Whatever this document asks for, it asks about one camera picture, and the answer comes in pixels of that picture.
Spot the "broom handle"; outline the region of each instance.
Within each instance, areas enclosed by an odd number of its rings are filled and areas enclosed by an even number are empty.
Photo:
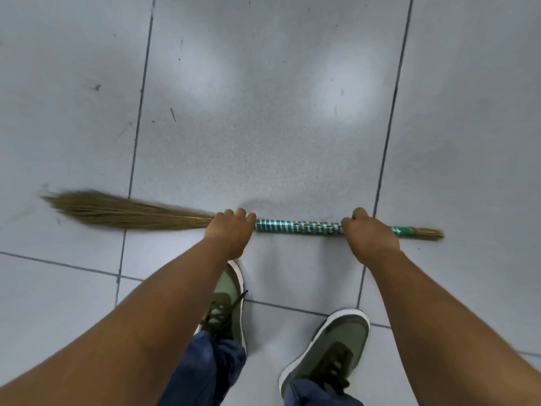
[[[391,230],[400,238],[443,238],[440,230],[427,228],[414,228],[409,226],[391,226]],[[256,231],[260,232],[291,232],[302,234],[343,234],[342,225],[328,222],[313,221],[281,221],[276,219],[258,219],[255,223]]]

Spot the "right hand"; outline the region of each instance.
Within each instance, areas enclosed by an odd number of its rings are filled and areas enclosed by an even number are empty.
[[[351,218],[342,219],[342,229],[355,258],[368,268],[400,251],[394,232],[383,222],[370,218],[364,208],[357,208]]]

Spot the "forearm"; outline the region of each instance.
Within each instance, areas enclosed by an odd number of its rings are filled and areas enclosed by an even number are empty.
[[[371,272],[420,404],[541,400],[541,375],[402,252]]]
[[[170,357],[174,348],[180,356],[208,310],[226,266],[223,246],[204,239],[145,280],[114,316],[129,324],[146,352]]]
[[[0,389],[0,403],[156,404],[226,265],[222,245],[201,241],[77,340]]]

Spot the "left arm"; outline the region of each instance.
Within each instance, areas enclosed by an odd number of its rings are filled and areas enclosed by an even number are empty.
[[[0,388],[0,404],[155,405],[255,215],[219,213],[204,239],[160,268],[67,347]]]

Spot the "left hand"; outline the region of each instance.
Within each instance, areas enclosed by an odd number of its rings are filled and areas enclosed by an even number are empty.
[[[246,211],[242,208],[235,213],[231,209],[218,212],[207,226],[205,239],[217,240],[226,246],[228,260],[238,259],[252,236],[255,221],[255,214],[246,216]]]

